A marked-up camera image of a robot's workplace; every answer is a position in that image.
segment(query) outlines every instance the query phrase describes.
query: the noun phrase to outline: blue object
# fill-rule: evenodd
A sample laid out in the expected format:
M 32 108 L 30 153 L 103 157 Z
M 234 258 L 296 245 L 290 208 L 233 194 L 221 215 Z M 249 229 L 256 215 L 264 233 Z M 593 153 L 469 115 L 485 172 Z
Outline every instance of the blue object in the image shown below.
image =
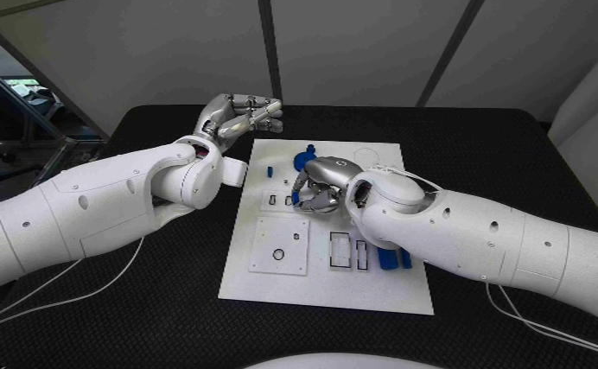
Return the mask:
M 404 270 L 410 270 L 410 255 L 409 253 L 400 248 L 400 262 L 401 262 L 401 268 Z
M 292 205 L 296 205 L 299 203 L 299 192 L 292 192 L 289 194 L 289 200 L 292 201 Z
M 295 170 L 299 172 L 305 166 L 305 163 L 315 159 L 315 147 L 312 144 L 308 145 L 308 148 L 303 152 L 298 153 L 295 155 L 295 158 L 292 159 L 292 166 L 295 167 Z
M 394 250 L 383 250 L 378 247 L 377 260 L 380 261 L 380 268 L 383 270 L 396 270 L 399 268 L 399 259 L 396 258 Z

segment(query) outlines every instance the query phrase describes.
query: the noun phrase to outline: white board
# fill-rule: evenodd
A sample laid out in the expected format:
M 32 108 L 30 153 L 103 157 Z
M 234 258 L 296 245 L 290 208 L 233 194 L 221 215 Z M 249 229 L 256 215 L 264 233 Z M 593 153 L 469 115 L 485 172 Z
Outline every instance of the white board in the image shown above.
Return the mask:
M 342 157 L 354 161 L 362 169 L 367 169 L 373 162 L 403 169 L 397 144 L 256 139 L 217 298 L 432 315 L 422 261 L 411 258 L 410 270 L 401 267 L 396 270 L 381 270 L 377 250 L 367 244 L 367 270 L 357 270 L 355 241 L 364 238 L 350 224 L 345 210 L 338 209 L 332 213 L 298 213 L 285 206 L 285 195 L 289 194 L 298 174 L 292 168 L 292 158 L 296 153 L 305 151 L 308 144 L 313 144 L 316 156 Z M 273 170 L 272 178 L 266 175 L 269 166 Z M 309 192 L 306 188 L 301 191 L 301 199 L 308 198 Z M 269 204 L 269 194 L 276 195 L 275 205 Z M 257 222 L 263 218 L 275 218 L 272 223 L 276 225 L 270 228 L 260 228 L 262 224 L 257 226 Z M 306 221 L 308 229 L 303 232 L 308 232 L 305 240 L 308 246 L 303 275 L 303 270 L 298 275 L 288 275 L 288 272 L 285 274 L 270 272 L 270 270 L 250 271 L 254 250 L 263 252 L 260 258 L 264 261 L 264 254 L 270 256 L 269 251 L 275 249 L 273 245 L 263 248 L 264 242 L 262 241 L 256 241 L 257 247 L 253 248 L 256 230 L 264 229 L 272 232 L 272 238 L 280 238 L 280 244 L 290 243 L 283 233 L 289 232 L 293 224 L 299 223 L 295 220 L 285 221 L 285 219 Z M 329 267 L 331 232 L 348 234 L 350 269 Z M 275 260 L 267 259 L 267 261 L 270 265 L 275 264 L 272 262 Z

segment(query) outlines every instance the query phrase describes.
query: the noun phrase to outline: black tabletop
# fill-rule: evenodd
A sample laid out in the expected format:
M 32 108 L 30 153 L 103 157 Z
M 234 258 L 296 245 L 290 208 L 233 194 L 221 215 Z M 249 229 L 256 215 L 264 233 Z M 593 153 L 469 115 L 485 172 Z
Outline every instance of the black tabletop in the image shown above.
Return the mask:
M 133 108 L 106 156 L 171 143 L 191 132 L 200 110 Z M 283 111 L 283 132 L 246 134 L 227 156 L 247 162 L 254 137 L 399 143 L 406 169 L 443 188 L 598 228 L 594 205 L 525 112 L 313 106 Z M 0 325 L 0 367 L 227 368 L 309 352 L 370 353 L 450 368 L 598 367 L 598 353 L 533 333 L 494 310 L 481 283 L 433 266 L 426 265 L 433 316 L 218 300 L 240 193 L 221 187 L 203 211 L 145 238 L 130 269 L 100 294 Z M 84 260 L 14 312 L 102 287 L 135 246 Z M 4 305 L 64 267 L 21 278 Z M 598 341 L 598 318 L 540 295 L 509 293 L 527 318 Z

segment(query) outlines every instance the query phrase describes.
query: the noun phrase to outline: silver robotic hand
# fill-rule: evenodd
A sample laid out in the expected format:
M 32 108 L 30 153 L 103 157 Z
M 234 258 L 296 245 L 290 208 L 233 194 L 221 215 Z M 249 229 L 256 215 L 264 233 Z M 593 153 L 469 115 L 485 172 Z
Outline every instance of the silver robotic hand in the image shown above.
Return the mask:
M 211 141 L 221 152 L 249 130 L 282 131 L 282 103 L 253 95 L 221 94 L 205 105 L 198 115 L 192 134 Z
M 295 186 L 309 181 L 312 172 L 316 189 L 332 189 L 342 196 L 351 221 L 373 245 L 400 246 L 458 276 L 534 291 L 598 315 L 596 232 L 469 194 L 424 192 L 409 174 L 393 168 L 354 169 L 348 177 L 338 162 L 345 166 L 350 162 L 326 159 L 308 162 L 313 166 L 305 165 Z M 325 201 L 318 195 L 302 203 L 331 212 L 321 208 Z
M 280 131 L 279 116 L 279 100 L 223 94 L 194 134 L 76 166 L 0 202 L 0 285 L 115 250 L 203 209 L 221 184 L 240 187 L 246 164 L 221 153 L 246 131 Z
M 305 163 L 292 185 L 293 206 L 301 211 L 329 213 L 337 210 L 348 181 L 361 168 L 338 157 L 316 157 Z M 308 184 L 313 192 L 309 200 L 299 201 L 299 190 Z

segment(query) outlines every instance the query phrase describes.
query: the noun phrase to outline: black cloth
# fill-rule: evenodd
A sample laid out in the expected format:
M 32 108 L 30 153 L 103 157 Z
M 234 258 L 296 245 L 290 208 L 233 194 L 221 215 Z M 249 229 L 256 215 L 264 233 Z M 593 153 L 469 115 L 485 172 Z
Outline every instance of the black cloth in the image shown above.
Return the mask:
M 106 156 L 172 142 L 191 132 L 200 110 L 133 108 Z M 315 106 L 283 111 L 283 132 L 246 134 L 227 156 L 249 161 L 254 137 L 399 143 L 406 169 L 443 188 L 598 227 L 594 205 L 524 111 Z M 227 368 L 311 352 L 370 353 L 453 368 L 598 367 L 598 353 L 533 333 L 494 310 L 481 283 L 433 266 L 426 266 L 433 316 L 217 300 L 240 193 L 221 187 L 207 209 L 148 236 L 130 269 L 99 295 L 0 325 L 0 367 Z M 135 246 L 84 260 L 14 311 L 97 289 Z M 21 278 L 4 305 L 64 267 Z M 527 318 L 598 341 L 598 318 L 507 290 Z

